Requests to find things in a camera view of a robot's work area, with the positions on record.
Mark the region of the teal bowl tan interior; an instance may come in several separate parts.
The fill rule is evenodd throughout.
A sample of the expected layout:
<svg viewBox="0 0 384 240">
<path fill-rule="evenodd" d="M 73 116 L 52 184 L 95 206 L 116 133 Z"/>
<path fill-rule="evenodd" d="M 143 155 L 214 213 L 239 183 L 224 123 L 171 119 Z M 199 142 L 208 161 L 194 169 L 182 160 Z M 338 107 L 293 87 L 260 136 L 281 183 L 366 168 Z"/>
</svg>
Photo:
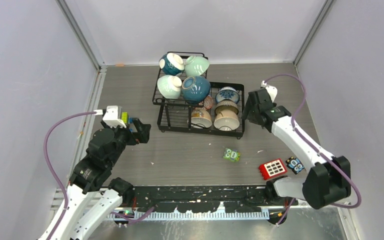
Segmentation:
<svg viewBox="0 0 384 240">
<path fill-rule="evenodd" d="M 183 99 L 191 105 L 202 102 L 210 91 L 211 83 L 203 76 L 189 76 L 181 86 Z"/>
</svg>

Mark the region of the mint green bowl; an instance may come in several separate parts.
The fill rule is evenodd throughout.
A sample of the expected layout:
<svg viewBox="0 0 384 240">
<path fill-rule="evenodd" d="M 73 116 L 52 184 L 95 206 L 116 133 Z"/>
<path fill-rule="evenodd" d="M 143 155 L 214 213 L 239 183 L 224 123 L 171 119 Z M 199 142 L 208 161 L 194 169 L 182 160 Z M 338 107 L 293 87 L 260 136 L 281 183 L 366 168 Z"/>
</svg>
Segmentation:
<svg viewBox="0 0 384 240">
<path fill-rule="evenodd" d="M 184 72 L 187 77 L 203 75 L 209 68 L 210 61 L 203 56 L 191 55 L 185 60 Z"/>
</svg>

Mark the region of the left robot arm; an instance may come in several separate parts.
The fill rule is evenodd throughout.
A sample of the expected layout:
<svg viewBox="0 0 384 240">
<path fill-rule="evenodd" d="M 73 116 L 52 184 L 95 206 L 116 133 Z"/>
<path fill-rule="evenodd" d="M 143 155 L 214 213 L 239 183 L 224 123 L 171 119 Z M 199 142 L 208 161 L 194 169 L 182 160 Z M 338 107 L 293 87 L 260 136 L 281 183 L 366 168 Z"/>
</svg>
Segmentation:
<svg viewBox="0 0 384 240">
<path fill-rule="evenodd" d="M 128 207 L 133 202 L 133 185 L 117 177 L 111 180 L 99 201 L 86 210 L 92 199 L 99 196 L 125 148 L 148 143 L 152 126 L 139 118 L 133 118 L 131 123 L 134 131 L 128 126 L 110 127 L 101 122 L 102 128 L 93 134 L 85 157 L 74 167 L 63 202 L 41 240 L 87 240 L 115 208 Z"/>
</svg>

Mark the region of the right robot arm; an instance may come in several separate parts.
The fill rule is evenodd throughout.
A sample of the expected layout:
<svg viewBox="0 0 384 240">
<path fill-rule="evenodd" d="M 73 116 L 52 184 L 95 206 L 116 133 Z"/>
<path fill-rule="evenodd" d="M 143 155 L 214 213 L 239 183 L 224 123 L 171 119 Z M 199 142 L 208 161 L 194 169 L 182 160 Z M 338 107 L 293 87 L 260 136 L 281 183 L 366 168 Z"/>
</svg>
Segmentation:
<svg viewBox="0 0 384 240">
<path fill-rule="evenodd" d="M 304 178 L 280 176 L 269 180 L 264 191 L 268 203 L 279 205 L 289 197 L 320 209 L 351 195 L 349 160 L 334 156 L 312 140 L 284 106 L 272 101 L 265 88 L 249 92 L 242 117 L 279 138 L 307 171 Z"/>
</svg>

